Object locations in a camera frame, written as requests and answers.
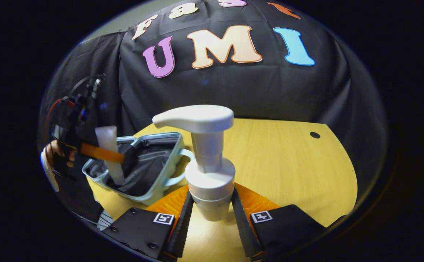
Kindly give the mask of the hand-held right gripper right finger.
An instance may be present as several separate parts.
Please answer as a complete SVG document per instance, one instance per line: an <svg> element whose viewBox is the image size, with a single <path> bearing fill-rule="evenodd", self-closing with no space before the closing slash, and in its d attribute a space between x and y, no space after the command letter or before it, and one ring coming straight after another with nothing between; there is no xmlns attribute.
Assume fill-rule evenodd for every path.
<svg viewBox="0 0 424 262"><path fill-rule="evenodd" d="M326 229L297 205L280 207L238 183L231 203L245 255L252 261L295 251Z"/></svg>

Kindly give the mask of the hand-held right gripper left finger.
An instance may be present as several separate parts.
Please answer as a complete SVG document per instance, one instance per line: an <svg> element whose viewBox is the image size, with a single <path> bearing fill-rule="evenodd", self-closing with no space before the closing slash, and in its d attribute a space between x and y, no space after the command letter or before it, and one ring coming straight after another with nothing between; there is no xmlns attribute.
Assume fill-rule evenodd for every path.
<svg viewBox="0 0 424 262"><path fill-rule="evenodd" d="M193 203L188 186L182 186L146 209L127 209L103 235L149 259L176 261L183 255Z"/></svg>

